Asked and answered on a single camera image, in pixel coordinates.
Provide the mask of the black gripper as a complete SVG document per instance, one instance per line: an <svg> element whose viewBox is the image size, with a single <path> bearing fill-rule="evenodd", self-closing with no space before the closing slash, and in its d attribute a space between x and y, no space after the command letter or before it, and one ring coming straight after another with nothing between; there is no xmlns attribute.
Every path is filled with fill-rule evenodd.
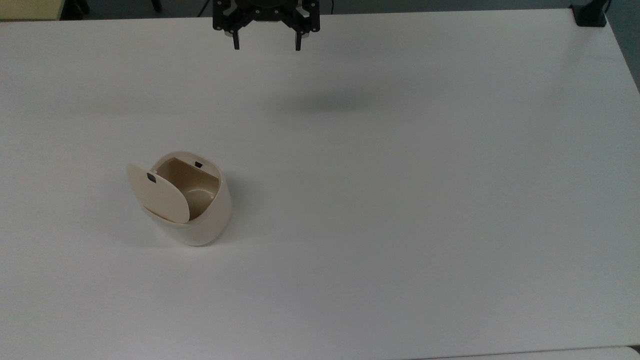
<svg viewBox="0 0 640 360"><path fill-rule="evenodd" d="M300 51L302 39L319 32L319 0L213 0L212 27L233 39L233 47L240 50L240 29L254 20L283 23L295 32L295 50Z"/></svg>

